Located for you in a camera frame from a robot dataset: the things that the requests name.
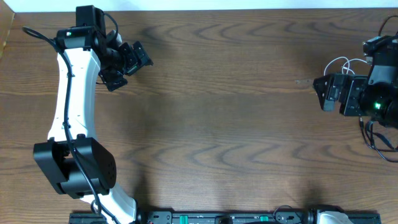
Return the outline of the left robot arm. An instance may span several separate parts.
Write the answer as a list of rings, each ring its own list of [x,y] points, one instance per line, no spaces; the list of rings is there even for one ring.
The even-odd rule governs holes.
[[[70,215],[72,223],[146,223],[137,202],[116,182],[114,156],[95,130],[95,91],[114,91],[145,66],[153,65],[140,42],[123,42],[107,31],[109,14],[89,6],[76,8],[76,24],[47,42],[57,53],[59,84],[52,126],[33,157],[56,193],[90,204],[90,214]]]

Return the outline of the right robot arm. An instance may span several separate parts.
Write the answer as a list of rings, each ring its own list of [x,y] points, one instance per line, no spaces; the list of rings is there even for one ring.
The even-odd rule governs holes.
[[[385,161],[396,163],[386,152],[397,152],[390,140],[374,132],[374,123],[397,128],[397,35],[376,36],[365,41],[363,53],[371,68],[358,75],[344,66],[340,73],[325,73],[313,81],[320,108],[332,111],[340,102],[340,114],[358,117],[359,129],[368,148]]]

